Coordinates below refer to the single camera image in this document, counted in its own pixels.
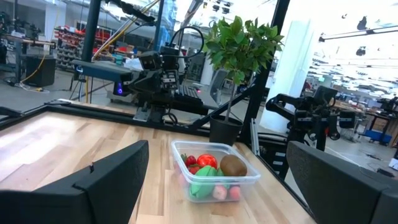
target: wooden table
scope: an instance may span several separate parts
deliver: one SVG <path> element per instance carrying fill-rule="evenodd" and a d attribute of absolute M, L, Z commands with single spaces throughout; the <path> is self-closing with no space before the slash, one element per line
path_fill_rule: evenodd
<path fill-rule="evenodd" d="M 244 144 L 235 147 L 261 173 L 253 191 L 240 202 L 191 203 L 174 175 L 170 143 L 207 138 L 52 112 L 0 131 L 0 136 L 0 189 L 37 189 L 146 139 L 147 174 L 129 223 L 315 223 Z"/>

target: black plant pot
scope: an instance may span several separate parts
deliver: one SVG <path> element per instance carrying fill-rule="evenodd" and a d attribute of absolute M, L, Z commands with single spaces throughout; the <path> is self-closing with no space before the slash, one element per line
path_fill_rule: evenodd
<path fill-rule="evenodd" d="M 210 142 L 223 143 L 232 146 L 236 137 L 242 129 L 243 123 L 229 118 L 224 121 L 225 116 L 210 117 Z"/>

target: black box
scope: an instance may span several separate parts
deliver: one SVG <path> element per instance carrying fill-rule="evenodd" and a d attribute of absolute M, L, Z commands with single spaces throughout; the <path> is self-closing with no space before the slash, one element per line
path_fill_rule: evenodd
<path fill-rule="evenodd" d="M 39 67 L 43 55 L 26 55 L 26 77 L 33 74 Z M 55 78 L 55 59 L 51 55 L 46 55 L 42 66 L 30 78 L 24 81 L 26 85 L 43 87 L 54 84 Z"/>

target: plant stem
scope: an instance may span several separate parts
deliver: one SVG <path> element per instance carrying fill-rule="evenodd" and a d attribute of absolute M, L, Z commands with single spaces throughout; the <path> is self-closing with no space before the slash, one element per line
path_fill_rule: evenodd
<path fill-rule="evenodd" d="M 231 105 L 232 105 L 232 99 L 234 98 L 234 94 L 235 94 L 235 83 L 232 85 L 232 93 L 231 93 L 231 98 L 229 99 L 228 102 L 228 110 L 226 111 L 226 116 L 225 116 L 225 122 L 228 122 L 229 120 L 229 114 L 231 112 Z"/>

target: potted plant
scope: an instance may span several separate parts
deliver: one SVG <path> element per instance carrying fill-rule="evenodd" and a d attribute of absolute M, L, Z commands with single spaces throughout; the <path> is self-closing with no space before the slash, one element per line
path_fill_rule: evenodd
<path fill-rule="evenodd" d="M 215 70 L 223 68 L 232 79 L 233 87 L 226 116 L 212 116 L 210 119 L 210 141 L 233 145 L 243 123 L 230 118 L 235 86 L 245 75 L 258 72 L 262 65 L 273 59 L 275 50 L 281 50 L 283 36 L 278 35 L 277 27 L 258 25 L 257 19 L 244 24 L 238 16 L 228 24 L 224 19 L 213 24 L 205 36 L 205 48 Z"/>

